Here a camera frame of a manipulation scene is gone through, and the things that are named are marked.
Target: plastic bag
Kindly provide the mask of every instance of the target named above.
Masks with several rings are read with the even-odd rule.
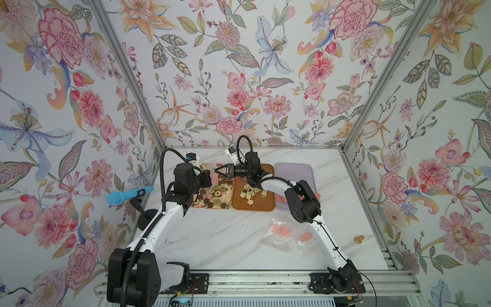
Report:
[[[314,237],[312,237],[312,234],[303,225],[300,225],[296,229],[295,242],[303,259],[307,259],[319,249],[319,245],[315,242]]]
[[[291,252],[293,245],[292,226],[291,220],[274,214],[273,223],[262,238],[262,243],[279,251]]]

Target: orange tray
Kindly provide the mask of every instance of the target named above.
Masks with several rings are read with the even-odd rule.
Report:
[[[271,164],[261,164],[263,170],[274,175],[274,168]],[[236,178],[234,182],[234,194],[232,197],[232,206],[237,210],[252,210],[252,211],[272,211],[274,209],[274,193],[268,192],[265,198],[261,197],[261,193],[257,193],[251,199],[254,201],[252,205],[247,203],[247,198],[241,198],[240,193],[247,184],[245,178]]]

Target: blue handle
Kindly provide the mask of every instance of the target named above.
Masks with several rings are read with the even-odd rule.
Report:
[[[148,194],[154,190],[154,187],[136,188],[126,192],[120,192],[120,191],[112,192],[106,197],[106,202],[110,206],[117,206],[127,199],[136,197],[138,195],[138,191],[140,191],[141,189],[145,189],[145,194]]]

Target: purple tray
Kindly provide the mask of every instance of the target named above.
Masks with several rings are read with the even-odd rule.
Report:
[[[302,163],[276,163],[274,165],[274,175],[290,181],[305,180],[312,191],[317,192],[315,188],[314,171],[312,166]],[[278,202],[274,197],[276,206],[281,210],[289,210],[286,202]]]

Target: white marble table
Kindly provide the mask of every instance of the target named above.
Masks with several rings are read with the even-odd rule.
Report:
[[[230,163],[224,149],[178,149],[194,152],[200,162]],[[370,228],[341,157],[335,149],[255,149],[261,163],[306,163],[314,169],[317,192],[321,194],[322,215],[338,246],[359,270],[387,270],[380,247]],[[173,153],[165,156],[165,184],[174,180],[174,166],[181,160]],[[146,209],[161,206],[160,180],[155,182]],[[295,245],[292,252],[277,251],[261,244],[271,226],[272,215],[291,218],[290,212],[190,208],[155,252],[158,261],[179,261],[198,270],[319,270],[326,268],[324,256],[314,252],[304,259]],[[362,244],[354,237],[364,235]]]

